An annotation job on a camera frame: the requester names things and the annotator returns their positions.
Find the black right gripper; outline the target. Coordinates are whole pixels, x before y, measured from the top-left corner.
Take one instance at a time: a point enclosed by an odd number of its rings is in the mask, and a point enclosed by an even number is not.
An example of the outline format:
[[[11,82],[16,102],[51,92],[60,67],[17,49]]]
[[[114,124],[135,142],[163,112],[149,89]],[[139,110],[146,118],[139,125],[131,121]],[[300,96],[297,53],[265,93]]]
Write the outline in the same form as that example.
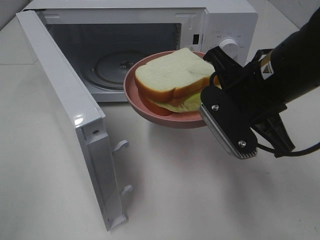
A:
[[[287,107],[272,100],[271,91],[262,86],[259,61],[242,67],[219,46],[210,49],[203,60],[214,67],[222,89],[209,85],[201,91],[201,117],[229,155],[238,159],[256,156],[258,141],[250,126]]]

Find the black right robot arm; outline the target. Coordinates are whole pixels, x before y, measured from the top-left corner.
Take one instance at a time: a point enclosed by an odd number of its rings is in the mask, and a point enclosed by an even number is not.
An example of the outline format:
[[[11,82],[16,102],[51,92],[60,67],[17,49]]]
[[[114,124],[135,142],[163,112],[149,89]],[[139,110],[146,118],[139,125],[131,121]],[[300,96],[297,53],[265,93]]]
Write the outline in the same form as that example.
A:
[[[220,47],[204,55],[213,65],[209,85],[200,94],[200,115],[223,148],[238,159],[258,149],[275,157],[299,157],[315,144],[295,151],[280,113],[287,104],[320,85],[320,13],[277,47],[260,49],[240,66]]]

